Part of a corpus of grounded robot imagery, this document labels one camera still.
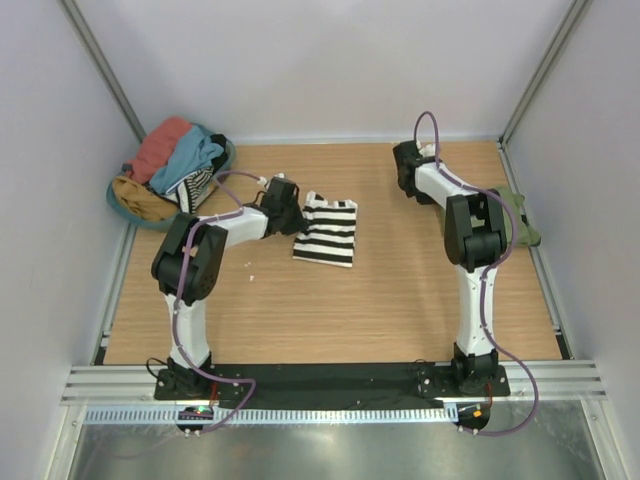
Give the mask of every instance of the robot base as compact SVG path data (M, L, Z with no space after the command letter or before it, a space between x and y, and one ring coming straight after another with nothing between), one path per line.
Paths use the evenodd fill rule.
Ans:
M264 410L404 410L441 406L447 398L486 403L486 383L477 395L461 391L450 365L412 363L217 364L215 375L253 378L258 384L245 408ZM504 367L489 380L492 397L510 395ZM247 392L244 384L219 383L219 405L235 408ZM208 401L211 391L189 400ZM158 400L184 400L159 398Z
M486 393L487 384L493 388L496 380L499 382L504 378L506 381L504 367L498 364L498 352L495 349L486 355L467 356L454 343L451 371L456 385L465 396L482 396Z
M189 368L182 367L171 358L167 360L167 367L158 372L156 389L153 394L155 400L195 400L209 398L211 381L201 377ZM200 366L201 370L213 374L211 355Z

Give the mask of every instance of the teal basket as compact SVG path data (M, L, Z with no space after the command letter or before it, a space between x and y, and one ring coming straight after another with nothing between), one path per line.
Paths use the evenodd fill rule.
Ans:
M222 167L218 169L216 174L230 170L231 166L233 165L233 161L236 158L236 147L231 141L229 141L229 139L227 139L227 147L225 148L225 151L227 152L227 155L229 158L222 165ZM125 172L123 170L118 175L124 175L124 174ZM171 226L173 219L178 215L178 213L180 213L180 212L177 212L173 217L167 218L166 220L162 220L161 222L150 222L148 220L143 220L142 218L134 215L133 213L131 213L129 210L127 210L126 208L124 208L122 205L118 203L118 200L116 199L116 196L113 193L113 184L111 182L109 182L109 187L107 188L107 203L111 205L111 208L113 208L118 215L120 215L121 217L123 217L128 222L135 225L136 227L147 228L150 230L159 230L162 232L166 232L167 230L169 230L169 227Z

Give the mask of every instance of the yellow cloth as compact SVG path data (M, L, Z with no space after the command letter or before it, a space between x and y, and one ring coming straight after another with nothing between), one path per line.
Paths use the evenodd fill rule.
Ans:
M176 205L154 195L129 177L114 178L112 187L118 203L143 220L160 222L179 211Z

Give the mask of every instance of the metal floor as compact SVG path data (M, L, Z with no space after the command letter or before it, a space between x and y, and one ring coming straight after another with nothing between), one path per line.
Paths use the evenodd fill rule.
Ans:
M529 402L494 404L487 429L515 425L530 408ZM501 438L458 433L448 423L229 427L201 438L176 436L145 453L176 431L174 425L85 425L69 478L605 478L579 401L542 402L528 428Z

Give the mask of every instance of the black cable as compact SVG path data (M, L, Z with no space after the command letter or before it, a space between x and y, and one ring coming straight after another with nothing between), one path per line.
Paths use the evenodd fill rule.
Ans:
M162 360L160 360L160 359L158 359L156 357L147 358L147 361L145 362L145 367L147 367L147 372L149 372L149 375L151 375L153 378L155 378L157 380L158 379L158 375L153 373L153 370L151 370L151 366L149 365L149 362L151 360L153 360L154 362L158 362L158 364L164 365L165 367L168 367L168 365L167 365L167 362L163 362Z
M252 204L257 205L258 204L258 198L260 198L260 195L264 195L265 192L264 190L259 190L258 193L256 193L256 198L253 199L253 202L251 202Z

